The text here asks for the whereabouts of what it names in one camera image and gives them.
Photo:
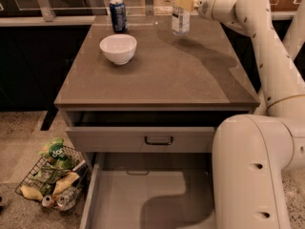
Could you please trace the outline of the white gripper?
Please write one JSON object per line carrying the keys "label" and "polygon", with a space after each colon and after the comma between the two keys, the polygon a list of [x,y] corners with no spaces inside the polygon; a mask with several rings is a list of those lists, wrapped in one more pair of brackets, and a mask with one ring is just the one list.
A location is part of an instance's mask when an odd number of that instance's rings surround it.
{"label": "white gripper", "polygon": [[186,11],[197,9],[198,15],[213,21],[236,21],[237,0],[173,0],[174,5]]}

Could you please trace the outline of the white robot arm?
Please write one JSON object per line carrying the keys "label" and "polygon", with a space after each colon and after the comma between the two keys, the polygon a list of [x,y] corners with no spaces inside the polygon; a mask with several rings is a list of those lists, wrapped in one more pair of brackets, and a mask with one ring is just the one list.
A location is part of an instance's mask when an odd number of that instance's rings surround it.
{"label": "white robot arm", "polygon": [[304,9],[278,37],[269,0],[173,0],[249,36],[265,99],[264,115],[227,118],[213,138],[216,229],[291,229],[285,170],[305,165],[305,81],[294,60],[304,43]]}

